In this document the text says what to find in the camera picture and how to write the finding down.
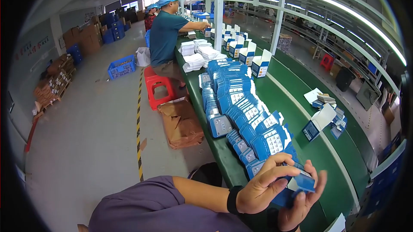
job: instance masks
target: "fluorescent light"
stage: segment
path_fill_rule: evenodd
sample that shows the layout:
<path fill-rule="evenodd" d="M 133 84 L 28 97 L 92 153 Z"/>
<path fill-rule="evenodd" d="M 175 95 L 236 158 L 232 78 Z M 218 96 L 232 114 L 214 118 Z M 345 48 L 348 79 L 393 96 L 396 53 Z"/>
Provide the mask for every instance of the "fluorescent light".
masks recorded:
<path fill-rule="evenodd" d="M 356 34 L 354 34 L 351 30 L 347 30 L 349 33 L 353 34 L 355 37 L 357 37 L 358 39 L 360 39 L 361 41 L 363 41 L 365 43 L 365 41 L 360 38 L 359 36 L 357 36 Z"/>
<path fill-rule="evenodd" d="M 301 9 L 301 10 L 305 10 L 304 8 L 301 8 L 301 7 L 297 6 L 297 5 L 288 4 L 288 3 L 287 3 L 287 5 L 290 5 L 290 6 L 292 6 L 292 7 L 295 7 L 295 8 Z"/>
<path fill-rule="evenodd" d="M 369 26 L 371 29 L 373 29 L 380 37 L 382 37 L 382 39 L 385 40 L 385 42 L 394 50 L 394 52 L 397 54 L 397 56 L 400 58 L 400 60 L 403 62 L 404 66 L 406 66 L 406 59 L 404 58 L 404 56 L 401 54 L 400 50 L 396 47 L 395 44 L 393 44 L 393 42 L 386 37 L 386 35 L 379 30 L 379 28 L 377 28 L 373 23 L 369 22 L 369 20 L 367 20 L 366 18 L 364 18 L 363 16 L 359 15 L 358 13 L 356 13 L 355 11 L 353 11 L 352 9 L 350 9 L 349 7 L 339 4 L 338 2 L 335 2 L 333 0 L 323 0 L 324 2 L 328 2 L 331 3 L 332 5 L 337 6 L 338 8 L 346 11 L 347 13 L 353 15 L 355 18 L 358 18 L 359 20 L 361 20 L 362 22 L 364 22 L 367 26 Z"/>
<path fill-rule="evenodd" d="M 330 20 L 330 19 L 327 19 L 327 20 L 330 21 L 330 22 L 332 22 L 332 23 L 334 23 L 334 24 L 337 25 L 337 26 L 340 26 L 340 27 L 344 28 L 343 25 L 340 25 L 340 24 L 336 23 L 335 21 L 332 21 L 332 20 Z"/>
<path fill-rule="evenodd" d="M 315 14 L 315 15 L 318 15 L 318 16 L 320 16 L 321 18 L 324 18 L 324 16 L 323 15 L 319 15 L 318 13 L 316 13 L 316 12 L 312 12 L 312 11 L 310 11 L 310 10 L 308 10 L 308 12 L 310 12 L 310 13 L 312 13 L 312 14 Z"/>
<path fill-rule="evenodd" d="M 371 50 L 374 51 L 374 53 L 376 53 L 379 57 L 382 57 L 374 48 L 372 48 L 369 44 L 366 43 L 366 45 L 371 48 Z"/>

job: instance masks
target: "purple shirt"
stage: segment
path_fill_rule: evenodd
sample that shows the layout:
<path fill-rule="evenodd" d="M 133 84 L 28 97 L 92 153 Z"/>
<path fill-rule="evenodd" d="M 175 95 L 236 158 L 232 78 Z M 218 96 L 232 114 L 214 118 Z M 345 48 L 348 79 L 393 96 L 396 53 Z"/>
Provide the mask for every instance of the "purple shirt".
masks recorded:
<path fill-rule="evenodd" d="M 251 232 L 233 214 L 185 204 L 171 176 L 158 176 L 104 197 L 89 232 Z"/>

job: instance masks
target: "teal t-shirt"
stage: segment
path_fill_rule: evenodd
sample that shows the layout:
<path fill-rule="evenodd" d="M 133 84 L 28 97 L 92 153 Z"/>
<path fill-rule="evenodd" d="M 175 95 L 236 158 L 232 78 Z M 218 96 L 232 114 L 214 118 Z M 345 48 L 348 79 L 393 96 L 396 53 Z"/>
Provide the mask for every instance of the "teal t-shirt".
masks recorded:
<path fill-rule="evenodd" d="M 149 34 L 152 66 L 159 66 L 174 59 L 178 31 L 187 23 L 187 19 L 165 11 L 161 11 L 154 18 Z"/>

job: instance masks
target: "black trash bin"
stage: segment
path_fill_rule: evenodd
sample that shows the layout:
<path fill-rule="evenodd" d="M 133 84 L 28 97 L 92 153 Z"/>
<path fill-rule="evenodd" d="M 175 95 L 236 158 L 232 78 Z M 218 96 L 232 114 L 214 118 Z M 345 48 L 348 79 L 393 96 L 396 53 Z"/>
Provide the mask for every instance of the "black trash bin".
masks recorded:
<path fill-rule="evenodd" d="M 343 92 L 347 91 L 351 82 L 355 78 L 356 76 L 348 68 L 341 68 L 336 77 L 336 84 L 338 89 Z"/>

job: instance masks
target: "green workbench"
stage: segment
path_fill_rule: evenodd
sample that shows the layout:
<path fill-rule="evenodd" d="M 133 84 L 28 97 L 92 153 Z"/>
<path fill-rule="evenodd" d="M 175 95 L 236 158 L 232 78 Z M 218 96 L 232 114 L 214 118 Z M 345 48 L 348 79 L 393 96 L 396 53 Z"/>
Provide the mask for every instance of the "green workbench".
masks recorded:
<path fill-rule="evenodd" d="M 197 33 L 197 37 L 203 38 L 203 35 Z M 188 40 L 189 39 L 186 37 L 178 37 L 176 44 L 175 54 L 178 64 L 181 67 L 185 61 L 178 52 L 178 48 L 182 42 Z M 261 54 L 262 50 L 257 48 L 256 55 Z M 248 178 L 244 165 L 240 162 L 236 153 L 231 149 L 227 139 L 225 137 L 213 138 L 209 131 L 198 82 L 198 75 L 203 72 L 205 72 L 205 69 L 203 68 L 199 71 L 191 71 L 189 73 L 183 72 L 195 113 L 199 118 L 205 133 L 205 138 L 208 141 L 215 160 L 223 174 L 225 183 L 229 187 L 234 185 L 246 185 Z M 311 107 L 303 97 L 303 94 L 310 89 L 308 89 L 306 85 L 304 86 L 304 84 L 302 84 L 303 82 L 284 65 L 277 62 L 275 59 L 272 59 L 267 73 L 270 73 L 275 77 L 299 101 L 310 115 L 313 115 L 316 112 L 316 109 Z M 269 111 L 273 112 L 277 110 L 282 112 L 285 121 L 289 124 L 289 130 L 294 134 L 292 143 L 297 151 L 300 162 L 304 163 L 307 159 L 311 159 L 317 170 L 328 171 L 328 182 L 325 191 L 319 202 L 312 207 L 307 218 L 301 225 L 302 231 L 323 231 L 341 212 L 347 216 L 353 208 L 353 197 L 351 196 L 344 175 L 328 147 L 320 137 L 309 143 L 307 138 L 302 134 L 301 130 L 308 119 L 296 107 L 292 100 L 278 86 L 276 86 L 269 77 L 266 76 L 255 79 L 254 81 L 256 85 L 256 93 L 260 99 L 266 103 Z M 325 134 L 336 149 L 339 157 L 342 159 L 354 187 L 356 188 L 356 192 L 360 197 L 367 184 L 368 174 L 357 147 L 353 142 L 349 143 L 348 138 L 346 138 L 344 134 L 338 140 L 335 140 L 332 135 L 329 135 L 327 132 L 325 132 Z M 246 223 L 255 228 L 256 231 L 262 231 L 262 219 L 259 219 L 257 215 L 254 215 L 254 220 L 261 220 L 261 223 L 257 224 L 254 223 L 254 221 L 252 224 L 248 221 L 246 221 Z"/>

